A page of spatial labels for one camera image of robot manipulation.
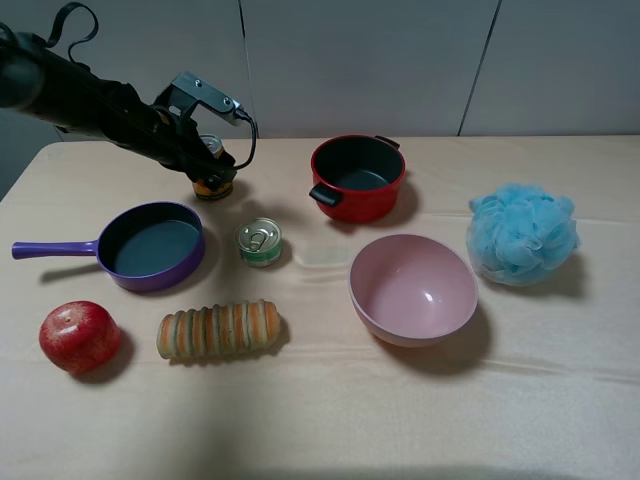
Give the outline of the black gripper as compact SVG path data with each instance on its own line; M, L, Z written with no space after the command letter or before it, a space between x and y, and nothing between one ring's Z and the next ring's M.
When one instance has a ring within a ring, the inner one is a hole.
M149 157L163 167L184 173L192 183L199 179L227 180L236 176L234 166L224 166L216 160L200 139L198 124L192 118L181 117L169 102L151 105L156 117L150 126Z

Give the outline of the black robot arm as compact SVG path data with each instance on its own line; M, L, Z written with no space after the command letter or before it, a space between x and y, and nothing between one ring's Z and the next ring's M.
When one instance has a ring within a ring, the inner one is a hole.
M193 182L218 187L238 170L233 156L209 150L191 115L203 107L233 123L240 105L190 72L146 104L132 85L103 80L51 52L43 39L3 27L1 105L153 159Z

